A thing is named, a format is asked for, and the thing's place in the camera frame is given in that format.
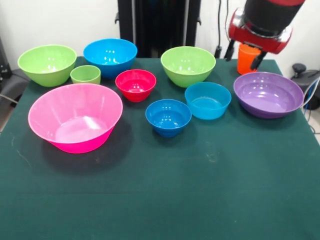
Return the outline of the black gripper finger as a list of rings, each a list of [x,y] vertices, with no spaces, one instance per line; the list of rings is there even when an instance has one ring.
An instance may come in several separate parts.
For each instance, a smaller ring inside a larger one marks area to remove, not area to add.
[[[250,69],[257,70],[266,55],[267,55],[267,52],[261,51],[260,54],[257,55],[252,61]]]
[[[234,44],[235,44],[235,41],[233,39],[231,39],[229,41],[229,45],[228,45],[227,50],[226,50],[225,55],[224,55],[224,59],[227,62],[229,62],[232,59],[232,56],[234,54]]]

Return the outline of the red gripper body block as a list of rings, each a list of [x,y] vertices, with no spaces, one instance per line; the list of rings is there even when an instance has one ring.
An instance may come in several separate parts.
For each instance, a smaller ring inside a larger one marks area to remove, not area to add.
[[[278,36],[265,37],[254,33],[244,23],[244,9],[237,8],[232,15],[228,36],[235,42],[250,45],[263,52],[279,54],[291,39],[293,28],[287,26]]]

